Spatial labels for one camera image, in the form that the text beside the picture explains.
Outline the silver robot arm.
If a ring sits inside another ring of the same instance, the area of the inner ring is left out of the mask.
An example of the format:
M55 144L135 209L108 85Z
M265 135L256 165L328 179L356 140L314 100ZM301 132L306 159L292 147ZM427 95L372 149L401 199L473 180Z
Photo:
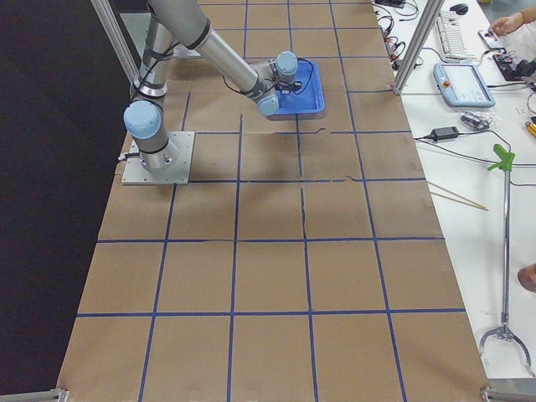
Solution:
M164 126L168 79L183 80L189 88L195 81L209 79L201 85L208 90L220 75L228 89L254 101L264 116L277 112L280 95L302 89L296 78L298 58L291 51L249 64L213 29L197 2L150 1L147 7L151 18L142 63L123 115L145 171L161 172L178 156L178 147Z

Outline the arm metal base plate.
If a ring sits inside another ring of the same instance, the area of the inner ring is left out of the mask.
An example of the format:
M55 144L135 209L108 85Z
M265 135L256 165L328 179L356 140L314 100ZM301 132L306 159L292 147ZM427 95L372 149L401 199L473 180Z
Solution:
M140 152L134 140L125 159L124 185L188 184L194 149L193 131L169 131L166 147L158 153Z

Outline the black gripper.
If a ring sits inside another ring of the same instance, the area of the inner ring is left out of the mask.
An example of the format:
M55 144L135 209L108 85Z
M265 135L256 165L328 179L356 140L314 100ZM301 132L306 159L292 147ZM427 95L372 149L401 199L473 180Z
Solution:
M279 91L282 95L299 94L301 89L302 89L301 81L293 81L293 82L279 81L276 84L276 90Z

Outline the person hand far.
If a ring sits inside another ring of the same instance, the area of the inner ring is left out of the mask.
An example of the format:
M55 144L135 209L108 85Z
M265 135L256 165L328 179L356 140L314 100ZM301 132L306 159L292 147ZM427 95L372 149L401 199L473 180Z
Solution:
M513 13L507 17L500 17L491 23L489 31L497 36L505 36L515 32L524 23L523 14Z

